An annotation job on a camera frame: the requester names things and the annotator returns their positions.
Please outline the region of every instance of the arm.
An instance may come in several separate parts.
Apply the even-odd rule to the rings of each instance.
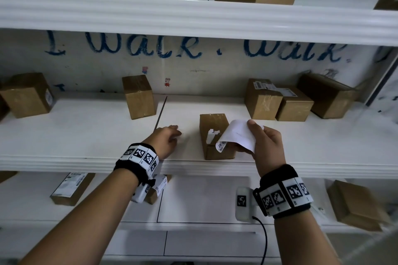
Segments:
[[[260,177],[286,164],[280,132],[253,120],[248,127],[256,138],[253,158]],[[310,210],[275,219],[275,232],[284,265],[340,264]]]
[[[176,147],[178,126],[158,128],[143,142],[151,145],[160,159]],[[21,265],[92,265],[101,261],[113,234],[138,186],[137,177],[117,169],[20,262]]]

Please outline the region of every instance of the paper held in hand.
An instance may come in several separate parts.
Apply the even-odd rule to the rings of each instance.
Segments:
[[[216,143],[217,151],[221,153],[226,143],[229,141],[236,142],[254,153],[256,139],[249,130],[247,121],[244,119],[236,119],[229,124],[228,128],[226,128],[220,137],[220,140]]]

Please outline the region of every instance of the blue paint mark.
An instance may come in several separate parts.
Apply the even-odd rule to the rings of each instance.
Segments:
[[[383,46],[379,46],[379,48],[378,48],[377,51],[376,51],[376,55],[378,55],[378,54],[381,52],[382,49],[383,49]],[[393,47],[390,47],[390,48],[388,49],[388,52],[385,54],[385,56],[382,57],[382,58],[379,59],[379,60],[376,60],[376,63],[379,63],[379,62],[381,62],[381,61],[386,60],[386,59],[388,58],[388,56],[391,54],[391,52],[392,52],[393,49],[394,49]]]
[[[66,53],[66,51],[64,50],[58,50],[57,52],[55,51],[55,38],[54,38],[54,32],[51,30],[47,31],[47,35],[49,37],[49,41],[50,41],[50,51],[44,51],[45,53],[52,55],[52,56],[61,56],[64,55]]]
[[[86,39],[88,42],[88,46],[90,46],[91,50],[95,53],[102,53],[103,50],[106,50],[109,53],[117,53],[120,48],[122,47],[122,37],[120,36],[120,34],[116,34],[117,37],[117,47],[115,50],[112,50],[109,48],[108,43],[106,42],[107,40],[107,36],[105,35],[105,33],[101,33],[101,48],[100,49],[96,49],[92,40],[91,40],[91,35],[89,32],[86,32]]]
[[[192,38],[195,39],[195,42],[194,42],[192,45],[187,46],[188,41],[191,40]],[[184,37],[184,38],[182,39],[182,42],[181,42],[180,53],[179,53],[178,55],[176,55],[176,57],[182,57],[182,54],[183,54],[184,52],[186,52],[186,54],[187,54],[191,59],[197,59],[197,58],[199,58],[200,56],[202,56],[202,52],[198,52],[198,54],[197,54],[196,56],[194,56],[194,55],[192,55],[192,53],[189,51],[189,48],[195,47],[196,45],[198,45],[198,43],[199,43],[199,38],[198,38],[198,37]]]
[[[290,42],[286,42],[279,50],[278,52],[278,58],[280,58],[281,60],[287,60],[287,59],[299,59],[301,58],[301,55],[297,55],[297,52],[299,51],[301,45],[299,43],[296,43],[296,46],[292,49],[292,51],[290,52],[290,54],[288,54],[285,57],[282,57],[282,53],[285,51],[287,46],[292,46],[294,42],[290,41]]]
[[[159,58],[166,59],[168,57],[171,57],[172,51],[166,52],[165,54],[162,53],[162,42],[163,42],[163,37],[164,36],[158,36],[158,41],[156,43],[156,51],[158,53]]]
[[[341,47],[339,47],[339,48],[337,48],[337,49],[334,49],[335,46],[336,46],[336,44],[334,44],[334,43],[333,43],[333,44],[330,44],[330,45],[328,46],[328,48],[326,49],[326,51],[323,52],[323,54],[321,54],[321,55],[318,57],[318,61],[323,61],[323,60],[325,60],[327,56],[329,56],[329,59],[330,59],[330,61],[331,61],[332,63],[336,63],[336,62],[340,61],[340,60],[341,60],[341,57],[339,57],[339,58],[337,58],[337,59],[333,59],[333,52],[340,52],[340,51],[342,51],[343,49],[345,49],[345,48],[347,47],[347,44],[344,44],[343,46],[341,46]]]
[[[134,39],[137,38],[138,36],[142,36],[143,38],[141,40],[140,46],[138,47],[137,51],[135,53],[133,53],[131,51],[131,44],[134,41]],[[143,53],[146,56],[152,56],[154,53],[154,51],[151,51],[150,53],[148,53],[148,39],[147,39],[146,35],[131,35],[127,39],[127,52],[131,56],[138,56],[141,53]]]
[[[311,42],[307,45],[307,48],[305,49],[304,54],[302,55],[302,60],[303,61],[310,61],[313,57],[315,57],[315,53],[312,53],[311,56],[308,56],[314,47],[315,43]]]
[[[250,40],[245,40],[243,42],[243,49],[245,51],[246,56],[249,56],[249,57],[256,57],[258,55],[263,56],[263,57],[270,56],[278,49],[279,45],[281,45],[280,41],[276,41],[274,48],[269,53],[266,53],[267,41],[263,40],[263,41],[261,41],[261,46],[258,49],[258,51],[256,53],[251,53],[249,42],[250,42]]]
[[[63,85],[63,84],[57,84],[57,85],[54,85],[54,87],[58,87],[60,91],[65,91],[65,88],[64,88],[65,85]]]

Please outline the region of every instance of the wristband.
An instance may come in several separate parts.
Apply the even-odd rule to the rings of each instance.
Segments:
[[[295,169],[288,164],[264,175],[253,196],[264,215],[274,219],[303,212],[314,201]]]
[[[116,162],[113,170],[124,168],[135,174],[138,184],[154,184],[151,179],[153,172],[159,164],[159,157],[151,145],[145,143],[131,144]]]

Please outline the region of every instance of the torn label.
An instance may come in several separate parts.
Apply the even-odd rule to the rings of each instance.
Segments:
[[[206,144],[211,144],[213,138],[217,135],[220,134],[220,130],[214,131],[213,129],[210,129],[209,132],[207,133],[207,138],[206,138]]]
[[[217,151],[221,153],[227,142],[236,142],[254,153],[256,139],[250,132],[247,121],[244,119],[235,119],[229,124],[220,137],[220,140],[216,143]]]

